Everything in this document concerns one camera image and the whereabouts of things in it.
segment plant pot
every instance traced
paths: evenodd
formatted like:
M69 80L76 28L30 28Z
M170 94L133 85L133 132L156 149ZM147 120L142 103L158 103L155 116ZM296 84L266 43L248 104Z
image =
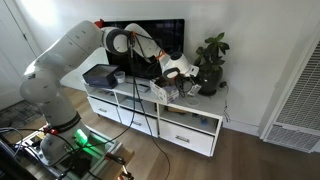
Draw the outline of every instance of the plant pot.
M223 69L219 67L218 70L213 70L211 64L202 64L199 67L199 73L196 77L196 81L202 87L198 92L204 96L213 96L217 92L217 87L222 78Z

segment white wall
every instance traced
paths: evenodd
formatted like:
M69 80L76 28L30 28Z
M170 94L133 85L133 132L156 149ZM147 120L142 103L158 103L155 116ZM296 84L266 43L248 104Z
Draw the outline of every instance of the white wall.
M207 2L17 0L42 50L82 20L184 18L185 55L209 36L226 32L231 50L224 79L228 81L231 119L257 127L303 27L320 18L318 0L221 0Z

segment potted plant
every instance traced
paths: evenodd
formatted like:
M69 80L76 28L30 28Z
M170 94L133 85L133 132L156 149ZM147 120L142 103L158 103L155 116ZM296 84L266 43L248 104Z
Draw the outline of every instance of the potted plant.
M206 48L199 47L196 51L199 57L194 62L194 65L199 66L196 81L202 86L199 91L201 95L214 95L222 78L223 69L221 65L225 61L222 60L220 52L225 55L226 50L230 49L227 43L221 41L223 37L224 32L220 33L217 37L209 37L205 40L208 46Z

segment black box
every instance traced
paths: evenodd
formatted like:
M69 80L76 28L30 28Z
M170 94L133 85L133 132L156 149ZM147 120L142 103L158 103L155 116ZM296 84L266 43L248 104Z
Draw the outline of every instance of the black box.
M89 86L112 89L118 84L113 74L119 70L117 65L97 64L82 76Z

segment drawer handle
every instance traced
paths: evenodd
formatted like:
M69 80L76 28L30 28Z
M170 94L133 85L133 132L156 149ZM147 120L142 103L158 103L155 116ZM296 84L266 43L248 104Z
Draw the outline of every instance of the drawer handle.
M107 112L107 110L104 110L104 109L102 109L102 108L99 108L99 111Z
M135 121L132 121L132 124L135 124L137 126L141 126L142 125L141 123L138 123L138 122L135 122Z
M181 136L176 136L176 139L179 139L179 140L181 140L181 141L184 141L184 142L190 143L190 140L189 140L189 139L184 138L184 137L181 137Z

